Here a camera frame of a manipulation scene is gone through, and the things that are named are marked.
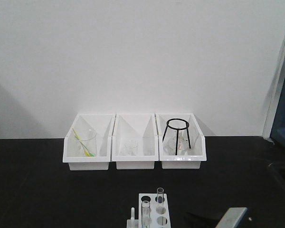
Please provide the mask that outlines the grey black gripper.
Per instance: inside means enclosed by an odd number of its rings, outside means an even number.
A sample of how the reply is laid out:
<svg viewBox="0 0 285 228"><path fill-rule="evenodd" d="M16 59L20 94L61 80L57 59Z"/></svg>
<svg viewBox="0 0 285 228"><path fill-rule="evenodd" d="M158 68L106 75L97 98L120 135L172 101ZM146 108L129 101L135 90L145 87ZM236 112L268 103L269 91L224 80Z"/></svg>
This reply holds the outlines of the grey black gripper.
<svg viewBox="0 0 285 228"><path fill-rule="evenodd" d="M215 226L215 228L236 228L247 211L247 207L229 208L226 213L212 213L205 216L186 212L184 221L188 226Z"/></svg>

